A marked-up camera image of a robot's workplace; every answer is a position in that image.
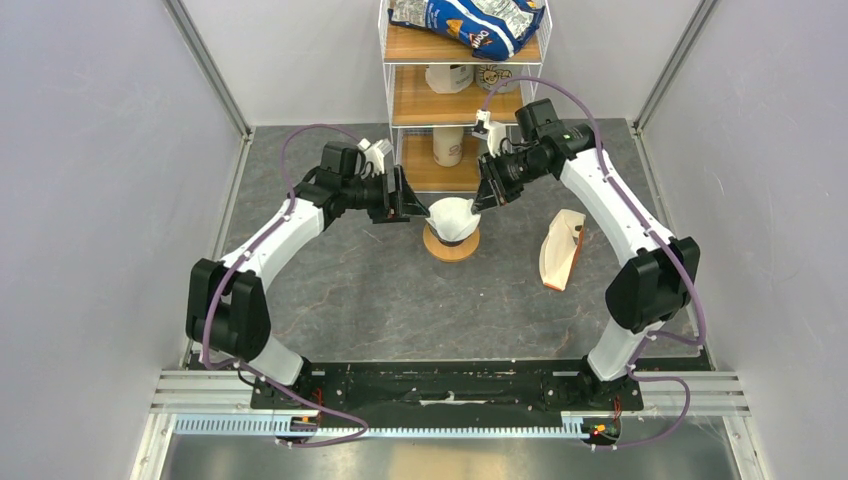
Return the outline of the white paper coffee filter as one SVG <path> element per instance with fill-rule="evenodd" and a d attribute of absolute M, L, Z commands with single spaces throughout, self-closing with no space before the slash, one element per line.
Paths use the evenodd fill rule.
<path fill-rule="evenodd" d="M 472 199 L 446 197 L 429 207 L 430 216 L 426 219 L 429 227 L 434 228 L 447 240 L 462 239 L 479 226 L 481 215 L 471 212 Z"/>

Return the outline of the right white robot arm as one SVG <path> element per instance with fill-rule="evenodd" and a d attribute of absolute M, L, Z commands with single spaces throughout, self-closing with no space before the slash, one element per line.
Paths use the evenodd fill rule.
<path fill-rule="evenodd" d="M 587 355 L 588 375 L 577 382 L 579 400 L 601 409 L 616 398 L 615 380 L 634 365 L 640 343 L 693 300 L 700 248 L 642 205 L 608 161 L 595 122 L 569 127 L 549 100 L 525 105 L 515 118 L 523 141 L 505 149 L 503 125 L 486 109 L 476 113 L 473 133 L 488 151 L 478 158 L 480 185 L 471 210 L 505 206 L 550 175 L 577 196 L 607 237 L 621 266 L 605 292 L 611 318 Z"/>

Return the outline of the white wire wooden shelf rack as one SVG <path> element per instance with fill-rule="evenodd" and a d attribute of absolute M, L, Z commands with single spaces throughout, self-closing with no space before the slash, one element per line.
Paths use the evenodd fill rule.
<path fill-rule="evenodd" d="M 541 75 L 553 22 L 549 2 L 534 5 L 544 10 L 538 30 L 508 61 L 493 63 L 473 57 L 456 40 L 391 24 L 394 4 L 380 2 L 377 25 L 390 134 L 395 159 L 417 192 L 476 190 L 476 157 L 483 143 L 471 130 L 481 105 L 493 121 L 505 125 L 512 140 L 518 138 L 514 113 L 534 101 L 536 85 L 512 83 L 492 99 L 487 96 L 508 76 Z"/>

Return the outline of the round wooden dripper stand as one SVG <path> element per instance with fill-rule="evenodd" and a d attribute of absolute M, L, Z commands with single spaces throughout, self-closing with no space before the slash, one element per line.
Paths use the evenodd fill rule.
<path fill-rule="evenodd" d="M 481 238 L 480 230 L 476 228 L 467 238 L 449 246 L 443 243 L 429 226 L 424 228 L 422 237 L 426 250 L 437 260 L 446 263 L 461 262 L 470 258 L 479 247 Z"/>

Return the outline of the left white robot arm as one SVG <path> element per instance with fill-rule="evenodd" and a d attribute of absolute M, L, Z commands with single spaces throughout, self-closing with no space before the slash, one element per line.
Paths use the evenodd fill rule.
<path fill-rule="evenodd" d="M 314 383 L 301 372 L 308 362 L 273 338 L 266 292 L 294 255 L 348 210 L 366 212 L 375 224 L 428 216 L 392 156 L 387 139 L 327 143 L 320 163 L 259 231 L 222 259 L 192 267 L 187 337 L 276 381 L 275 394 L 288 407 L 307 405 Z"/>

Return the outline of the blue ribbed coffee dripper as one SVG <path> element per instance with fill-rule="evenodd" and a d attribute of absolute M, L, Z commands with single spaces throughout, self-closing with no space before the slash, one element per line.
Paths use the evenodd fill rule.
<path fill-rule="evenodd" d="M 447 240 L 447 239 L 443 238 L 432 227 L 428 228 L 428 232 L 431 235 L 431 237 L 433 238 L 436 245 L 440 245 L 440 246 L 447 248 L 447 249 L 458 249 L 460 247 L 464 247 L 466 244 L 473 243 L 475 241 L 476 237 L 479 234 L 479 229 L 478 228 L 474 229 L 471 233 L 469 233 L 467 236 L 465 236 L 462 239 L 454 239 L 454 240 Z"/>

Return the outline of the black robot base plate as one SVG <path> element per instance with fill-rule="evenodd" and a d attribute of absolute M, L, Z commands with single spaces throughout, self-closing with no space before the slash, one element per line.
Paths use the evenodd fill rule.
<path fill-rule="evenodd" d="M 294 390 L 371 430 L 556 427 L 563 412 L 644 407 L 637 382 L 595 384 L 583 360 L 314 363 Z"/>

